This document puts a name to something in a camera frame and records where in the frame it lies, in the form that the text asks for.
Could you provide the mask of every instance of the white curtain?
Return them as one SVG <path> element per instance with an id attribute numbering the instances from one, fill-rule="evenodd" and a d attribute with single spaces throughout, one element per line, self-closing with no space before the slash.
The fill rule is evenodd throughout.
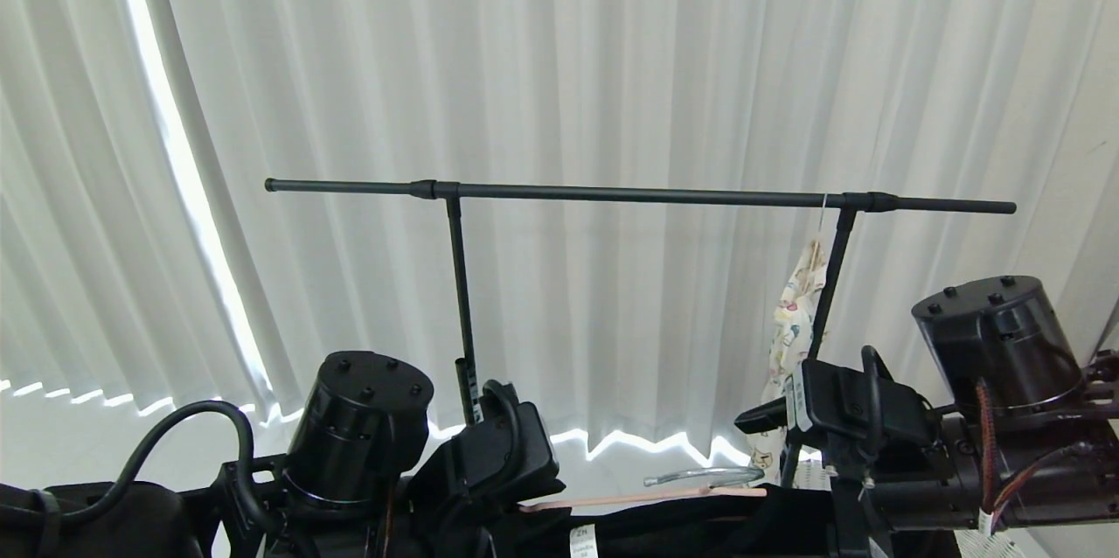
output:
<path id="1" fill-rule="evenodd" d="M 0 378 L 138 407 L 260 399 L 124 0 L 0 0 Z"/>
<path id="2" fill-rule="evenodd" d="M 909 308 L 1040 275 L 1080 356 L 1119 291 L 1117 0 L 151 0 L 284 412 L 328 351 L 435 379 L 458 423 L 443 208 L 265 195 L 267 176 L 1019 202 L 868 215 L 824 357 L 875 343 L 943 399 Z M 770 310 L 815 210 L 467 200 L 480 375 L 553 431 L 698 447 L 765 381 Z M 835 215 L 824 221 L 830 236 Z"/>

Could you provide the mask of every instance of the white floor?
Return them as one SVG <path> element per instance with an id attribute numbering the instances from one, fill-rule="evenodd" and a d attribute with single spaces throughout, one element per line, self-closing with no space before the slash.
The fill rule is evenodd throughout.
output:
<path id="1" fill-rule="evenodd" d="M 0 482 L 20 488 L 112 481 L 137 442 L 169 409 L 139 417 L 135 407 L 104 407 L 101 399 L 72 404 L 47 399 L 43 391 L 15 398 L 0 395 Z M 282 453 L 295 423 L 256 427 L 256 453 Z M 429 443 L 429 451 L 436 445 Z M 181 491 L 208 485 L 220 463 L 236 455 L 236 439 L 227 419 L 214 415 L 190 418 L 172 429 L 144 463 L 140 479 Z M 565 499 L 606 496 L 642 491 L 647 475 L 690 469 L 683 451 L 650 454 L 614 445 L 587 462 L 580 439 L 556 445 Z M 1119 547 L 1119 526 L 1012 532 L 1027 558 L 1111 558 Z M 1092 542 L 1084 542 L 1090 535 Z M 224 556 L 216 547 L 215 556 Z"/>

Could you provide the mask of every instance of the black hose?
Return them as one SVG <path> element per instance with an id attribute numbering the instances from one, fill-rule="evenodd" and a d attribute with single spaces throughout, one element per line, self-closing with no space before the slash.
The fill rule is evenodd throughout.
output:
<path id="1" fill-rule="evenodd" d="M 882 451 L 883 439 L 885 438 L 882 425 L 882 384 L 878 376 L 878 351 L 875 351 L 874 347 L 866 346 L 863 347 L 862 356 L 869 407 L 867 407 L 866 417 L 866 438 L 859 443 L 859 450 L 863 453 L 863 457 L 867 458 L 867 461 L 874 461 L 877 460 L 878 452 Z"/>
<path id="2" fill-rule="evenodd" d="M 509 457 L 506 458 L 501 465 L 501 470 L 492 479 L 492 485 L 500 488 L 517 475 L 517 472 L 520 471 L 520 463 L 525 458 L 525 446 L 520 436 L 520 417 L 517 416 L 517 406 L 513 403 L 508 390 L 506 390 L 502 384 L 495 381 L 495 379 L 489 379 L 482 389 L 493 395 L 497 403 L 501 405 L 502 414 L 509 420 L 509 433 L 511 434 L 509 438 Z"/>
<path id="3" fill-rule="evenodd" d="M 248 418 L 234 404 L 213 401 L 211 399 L 187 404 L 187 406 L 171 412 L 167 417 L 156 423 L 156 426 L 148 432 L 148 435 L 144 435 L 143 439 L 140 439 L 140 444 L 135 447 L 135 451 L 132 451 L 132 455 L 124 463 L 121 475 L 113 482 L 109 491 L 93 505 L 64 513 L 62 516 L 63 527 L 73 528 L 83 526 L 117 505 L 124 498 L 124 493 L 129 490 L 129 486 L 135 482 L 137 475 L 140 474 L 140 467 L 160 438 L 167 435 L 171 431 L 171 427 L 182 423 L 184 419 L 198 414 L 205 414 L 205 412 L 215 412 L 215 414 L 220 414 L 232 419 L 233 426 L 237 431 L 237 461 L 234 466 L 236 482 L 234 490 L 236 491 L 237 503 L 244 511 L 245 517 L 267 533 L 275 536 L 286 533 L 289 530 L 284 530 L 283 521 L 264 509 L 254 490 L 256 483 L 253 482 L 252 471 L 253 428 L 248 423 Z M 0 507 L 0 523 L 4 526 L 39 527 L 43 526 L 44 518 L 45 514 L 41 512 L 7 505 Z M 295 542 L 303 558 L 318 558 L 316 547 L 305 535 L 291 533 L 291 540 Z"/>

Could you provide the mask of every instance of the floral cloth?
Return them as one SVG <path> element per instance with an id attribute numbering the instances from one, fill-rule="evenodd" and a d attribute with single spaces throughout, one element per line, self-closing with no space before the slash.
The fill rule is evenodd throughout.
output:
<path id="1" fill-rule="evenodd" d="M 828 262 L 819 240 L 811 240 L 800 254 L 800 262 L 781 292 L 781 300 L 773 311 L 777 331 L 770 347 L 769 379 L 762 390 L 761 404 L 783 395 L 784 384 L 797 363 L 808 356 L 812 343 L 812 320 L 816 319 L 816 303 L 824 290 Z M 765 472 L 760 480 L 779 483 L 781 451 L 784 447 L 786 429 L 752 434 L 749 436 L 751 465 Z"/>

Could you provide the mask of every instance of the horizontal bar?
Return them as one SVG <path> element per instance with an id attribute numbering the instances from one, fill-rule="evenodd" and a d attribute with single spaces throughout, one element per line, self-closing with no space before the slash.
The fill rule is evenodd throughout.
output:
<path id="1" fill-rule="evenodd" d="M 866 211 L 942 210 L 1012 215 L 1014 202 L 972 199 L 928 199 L 897 197 L 887 192 L 768 192 L 689 191 L 676 188 L 527 187 L 506 183 L 460 183 L 417 180 L 416 182 L 317 182 L 317 180 L 267 179 L 269 191 L 372 192 L 412 195 L 424 199 L 488 197 L 488 199 L 566 199 L 576 202 L 703 204 L 727 207 L 855 208 Z"/>

